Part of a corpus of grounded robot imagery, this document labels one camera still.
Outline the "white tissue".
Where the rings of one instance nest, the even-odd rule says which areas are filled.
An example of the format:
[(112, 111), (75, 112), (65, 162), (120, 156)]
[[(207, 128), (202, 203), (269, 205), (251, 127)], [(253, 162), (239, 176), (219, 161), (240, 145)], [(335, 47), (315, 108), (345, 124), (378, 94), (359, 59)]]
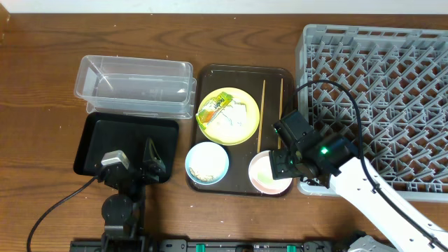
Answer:
[(231, 101), (217, 116), (217, 122), (224, 126), (242, 127), (246, 123), (246, 105)]

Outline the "green yellow snack wrapper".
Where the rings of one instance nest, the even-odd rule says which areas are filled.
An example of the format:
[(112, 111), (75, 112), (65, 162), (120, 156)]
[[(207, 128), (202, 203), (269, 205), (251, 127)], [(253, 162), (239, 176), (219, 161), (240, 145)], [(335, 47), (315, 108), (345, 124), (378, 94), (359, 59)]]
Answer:
[(233, 100), (233, 96), (226, 92), (212, 97), (196, 113), (196, 120), (199, 127), (205, 130), (208, 124)]

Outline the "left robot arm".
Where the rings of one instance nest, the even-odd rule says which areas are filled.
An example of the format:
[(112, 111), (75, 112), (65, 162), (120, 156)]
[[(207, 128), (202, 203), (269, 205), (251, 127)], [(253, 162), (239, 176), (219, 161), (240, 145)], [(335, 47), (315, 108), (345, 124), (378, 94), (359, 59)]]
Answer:
[(147, 185), (160, 182), (166, 167), (151, 138), (146, 140), (143, 164), (135, 167), (121, 150), (105, 153), (98, 181), (118, 192), (101, 207), (105, 221), (100, 251), (155, 251), (157, 244), (144, 231)]

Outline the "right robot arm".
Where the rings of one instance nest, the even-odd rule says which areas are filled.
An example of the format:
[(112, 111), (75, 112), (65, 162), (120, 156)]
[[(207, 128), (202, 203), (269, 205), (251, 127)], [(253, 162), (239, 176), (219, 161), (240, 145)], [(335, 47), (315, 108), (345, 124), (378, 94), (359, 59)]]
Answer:
[(447, 231), (416, 210), (378, 175), (349, 140), (282, 136), (269, 153), (274, 179), (317, 179), (355, 206), (399, 251), (446, 251)]

